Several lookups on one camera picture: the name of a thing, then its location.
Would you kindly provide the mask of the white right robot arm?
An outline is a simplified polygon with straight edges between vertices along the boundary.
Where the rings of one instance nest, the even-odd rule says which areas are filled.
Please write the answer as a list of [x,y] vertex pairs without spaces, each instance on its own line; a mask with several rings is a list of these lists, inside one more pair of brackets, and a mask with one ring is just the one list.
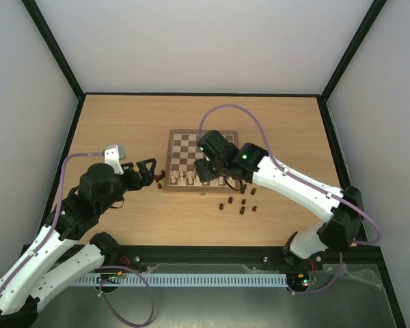
[[355,209],[361,199],[357,189],[342,190],[311,179],[257,145],[237,148],[216,130],[197,136],[197,147],[204,155],[194,163],[201,182],[232,178],[253,183],[280,193],[319,218],[314,227],[295,232],[286,242],[282,253],[289,266],[300,267],[326,249],[348,251],[362,224]]

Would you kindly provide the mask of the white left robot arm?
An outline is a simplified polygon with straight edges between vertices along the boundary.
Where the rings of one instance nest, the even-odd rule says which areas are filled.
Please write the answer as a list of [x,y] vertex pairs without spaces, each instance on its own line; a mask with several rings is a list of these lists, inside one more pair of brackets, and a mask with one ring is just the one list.
[[81,276],[98,269],[101,279],[124,277],[131,268],[119,266],[120,246],[106,232],[92,237],[75,255],[57,260],[93,228],[124,194],[153,183],[156,159],[136,164],[117,160],[91,165],[79,184],[62,197],[33,243],[0,279],[0,327],[30,327],[38,314]]

